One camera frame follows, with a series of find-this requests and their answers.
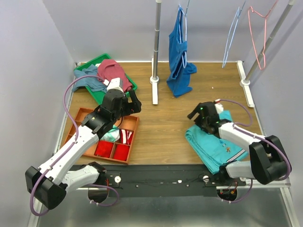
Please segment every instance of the red cloth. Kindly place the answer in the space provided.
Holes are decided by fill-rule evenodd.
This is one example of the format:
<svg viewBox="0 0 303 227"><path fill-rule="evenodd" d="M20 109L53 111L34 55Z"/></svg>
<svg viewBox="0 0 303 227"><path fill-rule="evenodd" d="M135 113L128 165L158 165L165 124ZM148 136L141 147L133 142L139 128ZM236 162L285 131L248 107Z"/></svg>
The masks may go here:
<svg viewBox="0 0 303 227"><path fill-rule="evenodd" d="M100 140L95 151L96 156L110 157L114 144L111 142Z"/></svg>
<svg viewBox="0 0 303 227"><path fill-rule="evenodd" d="M109 82L114 78L121 78L124 92L132 88L132 84L127 79L123 68L113 59L104 59L102 61L98 66L97 76L101 78L100 81L107 79Z"/></svg>
<svg viewBox="0 0 303 227"><path fill-rule="evenodd" d="M120 129L120 141L123 144L130 145L133 139L133 132L125 129Z"/></svg>
<svg viewBox="0 0 303 227"><path fill-rule="evenodd" d="M127 156L128 156L128 152L129 152L129 146L128 145L117 144L116 145L116 151L115 151L113 159L126 161Z"/></svg>

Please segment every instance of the pink hanger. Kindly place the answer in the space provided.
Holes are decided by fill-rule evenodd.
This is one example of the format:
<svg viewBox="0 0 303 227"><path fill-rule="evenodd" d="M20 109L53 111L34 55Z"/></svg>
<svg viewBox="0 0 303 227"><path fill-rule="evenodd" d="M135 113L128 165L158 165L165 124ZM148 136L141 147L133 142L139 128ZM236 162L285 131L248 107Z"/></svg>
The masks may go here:
<svg viewBox="0 0 303 227"><path fill-rule="evenodd" d="M250 35L251 35L252 45L253 45L253 47L254 47L255 55L256 55L257 62L258 62L258 65L259 65L260 70L263 70L263 69L265 68L265 66L266 66L266 58L265 58L264 51L265 51L265 48L266 48L267 19L268 19L268 16L269 16L270 12L273 10L273 8L275 7L275 5L276 5L277 3L278 3L278 0L276 0L276 2L274 3L274 5L272 6L272 8L269 10L269 12L268 12L265 16L263 16L263 15L261 15L260 13L258 13L257 11L255 11L255 10L253 9L252 6L250 6L249 9L248 9L248 23L249 23L249 25L250 25ZM253 38L253 36L252 36L252 30L251 30L251 24L250 24L250 11L251 11L252 13L258 14L258 15L259 15L260 17L262 17L262 18L265 18L265 22L264 22L264 47L263 47L263 51L262 51L263 58L264 58L264 66L263 66L263 67L261 67L261 65L260 65L260 62L259 62L259 59L258 59L257 50L256 50L256 47L255 47L254 38Z"/></svg>

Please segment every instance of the wooden table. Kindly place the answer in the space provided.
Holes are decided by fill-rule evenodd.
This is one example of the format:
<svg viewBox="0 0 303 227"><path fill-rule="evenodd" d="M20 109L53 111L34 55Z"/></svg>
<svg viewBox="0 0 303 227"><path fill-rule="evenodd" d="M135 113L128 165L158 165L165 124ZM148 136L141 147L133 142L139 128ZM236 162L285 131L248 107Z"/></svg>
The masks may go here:
<svg viewBox="0 0 303 227"><path fill-rule="evenodd" d="M213 101L218 98L232 99L246 105L243 88L236 63L227 63L222 69L221 63L195 63L197 73L191 76L193 90L179 98L174 98L166 84L170 74L168 63L159 63L158 85L159 104L152 104L152 86L149 79L152 73L150 63L120 63L125 72L138 85L136 94L142 102L137 135L129 164L200 164L201 159L185 139L185 132L193 125L187 115L198 103ZM74 92L70 112L75 117L80 107L95 108L98 104L85 88ZM233 121L249 123L245 111L236 104L223 103L225 110L230 110ZM254 109L253 125L248 130L260 133ZM62 144L71 127L68 119ZM93 161L80 158L77 164Z"/></svg>

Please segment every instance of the green basket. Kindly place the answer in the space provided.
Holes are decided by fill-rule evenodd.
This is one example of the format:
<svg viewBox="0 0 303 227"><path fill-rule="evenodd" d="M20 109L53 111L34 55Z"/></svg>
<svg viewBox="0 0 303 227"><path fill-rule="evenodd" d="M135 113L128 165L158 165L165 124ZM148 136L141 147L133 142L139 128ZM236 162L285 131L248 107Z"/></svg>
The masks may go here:
<svg viewBox="0 0 303 227"><path fill-rule="evenodd" d="M91 64L93 65L96 65L96 64L99 64L101 63L104 59L111 59L111 57L105 53L103 55L100 55L99 57L96 57L95 59L93 60L90 60L88 61L87 63L83 64L83 65L80 65L78 66L77 68L75 68L74 70L82 70L82 69L87 69L89 66L91 66ZM128 78L129 82L132 83L132 89L135 91L138 87L137 85L132 81L132 79L129 78L128 75L126 75L126 77ZM103 101L103 97L105 95L105 93L103 91L91 91L91 89L86 86L86 89L90 92L90 94L93 96L93 98L96 100L96 102L98 103L98 105L100 105Z"/></svg>

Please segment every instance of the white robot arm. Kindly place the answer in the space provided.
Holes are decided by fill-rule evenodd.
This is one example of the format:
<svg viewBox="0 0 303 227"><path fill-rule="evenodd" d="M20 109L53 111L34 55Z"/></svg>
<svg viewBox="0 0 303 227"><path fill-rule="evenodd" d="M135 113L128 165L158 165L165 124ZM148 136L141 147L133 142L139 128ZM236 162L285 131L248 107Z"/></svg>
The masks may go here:
<svg viewBox="0 0 303 227"><path fill-rule="evenodd" d="M124 96L120 79L113 79L103 103L88 114L76 134L39 168L31 166L25 173L27 190L48 209L58 206L68 191L95 183L103 177L100 166L88 165L81 170L67 173L82 154L97 143L123 116L141 111L141 102L133 90L129 91L132 102Z"/></svg>
<svg viewBox="0 0 303 227"><path fill-rule="evenodd" d="M256 179L262 184L287 178L291 165L276 136L264 137L238 127L235 123L219 118L223 111L220 100L199 103L187 117L209 134L229 140L250 153L250 161L232 161L220 167L222 181L245 177Z"/></svg>

